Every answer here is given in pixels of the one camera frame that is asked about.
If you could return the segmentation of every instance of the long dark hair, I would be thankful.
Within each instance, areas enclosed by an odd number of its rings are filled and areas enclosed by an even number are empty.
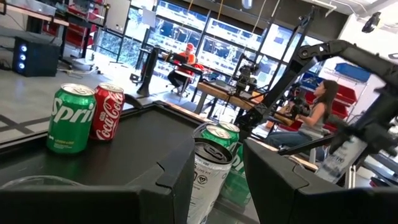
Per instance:
[[[333,80],[324,80],[323,86],[325,87],[325,92],[322,96],[319,96],[317,99],[317,103],[324,103],[326,106],[325,114],[323,115],[323,122],[329,118],[331,114],[331,105],[333,104],[333,100],[336,97],[338,91],[338,84],[336,81]]]

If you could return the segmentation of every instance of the black speaker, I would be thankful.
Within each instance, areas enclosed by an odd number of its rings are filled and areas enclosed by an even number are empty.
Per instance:
[[[47,40],[15,37],[12,70],[25,77],[54,77],[60,47]]]

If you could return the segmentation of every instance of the green can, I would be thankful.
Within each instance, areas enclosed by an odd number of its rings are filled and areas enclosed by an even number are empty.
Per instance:
[[[225,129],[229,135],[231,135],[231,143],[235,143],[239,141],[239,132],[241,131],[238,127],[231,123],[227,123],[224,121],[220,121],[220,127]]]
[[[243,166],[243,146],[239,147],[234,157],[231,172],[229,172],[220,194],[230,202],[245,207],[250,199],[251,194],[244,173]]]
[[[201,136],[205,139],[217,142],[218,144],[224,146],[228,150],[231,145],[231,135],[224,129],[219,128],[217,126],[213,125],[206,126]]]
[[[66,83],[55,93],[47,147],[56,153],[74,154],[86,148],[95,112],[94,90]]]

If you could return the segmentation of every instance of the silver can lid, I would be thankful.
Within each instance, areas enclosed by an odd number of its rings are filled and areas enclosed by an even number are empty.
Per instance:
[[[236,132],[236,133],[238,133],[238,132],[241,131],[241,130],[240,130],[238,127],[236,127],[235,125],[233,125],[233,124],[231,124],[231,123],[228,123],[228,122],[224,122],[224,121],[220,121],[220,126],[223,127],[223,128],[225,128],[225,129],[227,129],[227,130],[229,130],[229,131],[233,131],[233,132]]]
[[[100,83],[99,87],[101,87],[104,90],[112,91],[115,93],[122,93],[124,91],[123,88],[111,83]]]
[[[219,138],[223,138],[223,139],[230,139],[231,135],[225,131],[222,128],[213,126],[213,125],[209,125],[206,127],[207,131],[209,131],[211,134],[219,137]]]
[[[78,96],[92,96],[95,93],[95,91],[90,87],[74,83],[62,84],[61,88],[67,91],[68,93]]]

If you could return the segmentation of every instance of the red can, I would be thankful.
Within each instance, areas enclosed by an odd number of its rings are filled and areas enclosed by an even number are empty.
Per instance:
[[[90,137],[103,141],[112,140],[123,110],[123,89],[110,83],[100,83],[95,88],[95,100],[97,107]]]

